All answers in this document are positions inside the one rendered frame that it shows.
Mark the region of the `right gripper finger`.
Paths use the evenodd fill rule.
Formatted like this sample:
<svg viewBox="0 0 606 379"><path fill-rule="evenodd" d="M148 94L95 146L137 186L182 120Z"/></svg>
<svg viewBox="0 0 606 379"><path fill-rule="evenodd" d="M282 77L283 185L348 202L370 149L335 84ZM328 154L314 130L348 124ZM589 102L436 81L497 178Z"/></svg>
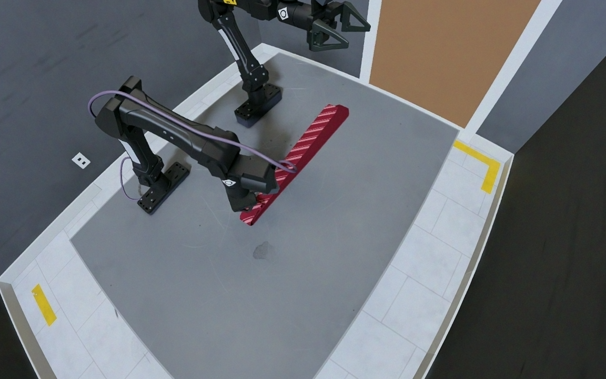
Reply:
<svg viewBox="0 0 606 379"><path fill-rule="evenodd" d="M236 213L238 213L238 212L249 213L249 212L251 212L251 210L254 208L254 206L255 206L255 205L253 205L253 206L247 206L246 208L248 208L248 207L249 207L249 209L242 208L242 209L240 209L239 211L237 211Z"/></svg>

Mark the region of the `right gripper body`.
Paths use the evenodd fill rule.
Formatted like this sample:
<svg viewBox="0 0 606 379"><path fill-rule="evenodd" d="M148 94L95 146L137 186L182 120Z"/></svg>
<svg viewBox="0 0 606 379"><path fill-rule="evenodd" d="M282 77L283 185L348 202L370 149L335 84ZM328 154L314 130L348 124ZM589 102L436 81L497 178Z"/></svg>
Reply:
<svg viewBox="0 0 606 379"><path fill-rule="evenodd" d="M225 187L225 189L228 194L229 204L234 213L247 206L257 204L255 196L256 191L242 188L242 185L236 188Z"/></svg>

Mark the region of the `red striped necktie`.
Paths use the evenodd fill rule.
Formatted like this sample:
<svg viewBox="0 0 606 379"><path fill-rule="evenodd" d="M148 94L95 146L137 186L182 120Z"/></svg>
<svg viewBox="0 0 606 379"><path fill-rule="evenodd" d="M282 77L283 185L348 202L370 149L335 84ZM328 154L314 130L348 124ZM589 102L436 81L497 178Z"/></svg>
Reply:
<svg viewBox="0 0 606 379"><path fill-rule="evenodd" d="M278 193L263 196L260 192L256 197L258 204L254 206L251 212L242 212L240 220L247 225L254 225L272 202L276 200L276 197L305 168L347 117L349 117L349 108L342 105L325 106L276 170L276 180L280 187ZM294 169L294 166L297 167L297 172L291 173L290 171Z"/></svg>

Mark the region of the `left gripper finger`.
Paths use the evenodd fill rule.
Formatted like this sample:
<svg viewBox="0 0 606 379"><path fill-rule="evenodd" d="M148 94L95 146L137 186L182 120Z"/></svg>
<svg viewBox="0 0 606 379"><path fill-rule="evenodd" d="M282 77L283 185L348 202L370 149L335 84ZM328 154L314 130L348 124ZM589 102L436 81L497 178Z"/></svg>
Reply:
<svg viewBox="0 0 606 379"><path fill-rule="evenodd" d="M323 32L334 37L341 44L329 44L323 45ZM348 48L349 42L341 36L334 29L330 28L329 25L324 23L321 19L317 19L312 24L312 51L326 51L331 49L344 49Z"/></svg>
<svg viewBox="0 0 606 379"><path fill-rule="evenodd" d="M352 14L357 20L359 20L364 27L362 26L352 26L349 22L350 14ZM369 32L371 29L371 25L363 18L362 15L356 10L356 8L352 5L351 2L344 3L343 10L343 19L342 19L342 32Z"/></svg>

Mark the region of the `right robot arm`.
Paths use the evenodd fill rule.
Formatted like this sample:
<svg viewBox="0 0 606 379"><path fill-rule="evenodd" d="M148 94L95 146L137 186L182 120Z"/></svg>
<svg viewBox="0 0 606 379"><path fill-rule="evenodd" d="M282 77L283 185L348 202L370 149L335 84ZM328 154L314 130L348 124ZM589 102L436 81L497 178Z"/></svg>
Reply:
<svg viewBox="0 0 606 379"><path fill-rule="evenodd" d="M206 133L240 143L234 132L193 122L154 101L141 89L141 79L131 75L118 90L130 95L111 97L99 111L95 123L108 136L120 141L139 183L150 187L137 202L145 213L150 214L188 170L175 162L163 174L162 158L150 149L143 129L182 149L199 165L208 168L212 176L221 178L227 188L242 185L263 196L278 193L280 187L276 171L271 169L272 163L251 160L250 156L239 154L238 146L205 136ZM276 189L272 189L274 182Z"/></svg>

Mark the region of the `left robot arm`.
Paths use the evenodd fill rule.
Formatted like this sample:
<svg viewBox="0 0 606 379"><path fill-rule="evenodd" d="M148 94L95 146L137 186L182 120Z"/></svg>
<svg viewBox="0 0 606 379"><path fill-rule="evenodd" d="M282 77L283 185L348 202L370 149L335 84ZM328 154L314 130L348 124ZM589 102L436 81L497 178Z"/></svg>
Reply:
<svg viewBox="0 0 606 379"><path fill-rule="evenodd" d="M246 45L234 19L234 6L242 8L246 13L251 14L251 17L259 20L272 20L277 17L280 22L295 26L293 14L298 5L303 6L303 2L297 2L297 0L198 0L200 15L205 21L212 23L228 45L244 82L242 89L248 94L248 100L234 111L237 117L249 120L281 90L270 83L263 86L269 80L269 73Z"/></svg>

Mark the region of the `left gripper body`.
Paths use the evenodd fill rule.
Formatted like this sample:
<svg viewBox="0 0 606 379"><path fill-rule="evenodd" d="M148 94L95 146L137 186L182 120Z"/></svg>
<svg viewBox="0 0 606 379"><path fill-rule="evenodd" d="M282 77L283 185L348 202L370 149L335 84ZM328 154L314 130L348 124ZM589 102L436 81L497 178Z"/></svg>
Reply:
<svg viewBox="0 0 606 379"><path fill-rule="evenodd" d="M329 25L330 28L336 29L337 21L335 21L335 16L340 14L340 22L342 23L344 3L346 2L331 2L322 6L316 0L311 0L311 5L308 3L303 3L303 6L298 5L296 7L295 12L293 14L293 22L297 28L306 30L306 43L309 44L310 51L312 51L313 22L317 19L321 19L324 23Z"/></svg>

